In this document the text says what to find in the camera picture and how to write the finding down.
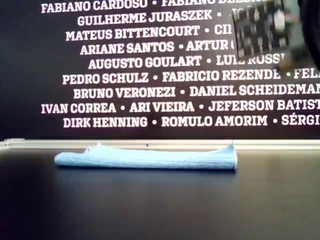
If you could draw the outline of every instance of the black table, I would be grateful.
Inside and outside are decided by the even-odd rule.
[[[238,151],[238,171],[59,169],[0,152],[1,240],[317,240],[320,151]]]

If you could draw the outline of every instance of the folded cloth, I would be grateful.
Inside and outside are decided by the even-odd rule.
[[[235,170],[238,157],[234,144],[206,152],[131,150],[98,144],[83,153],[59,153],[54,162],[74,167]]]

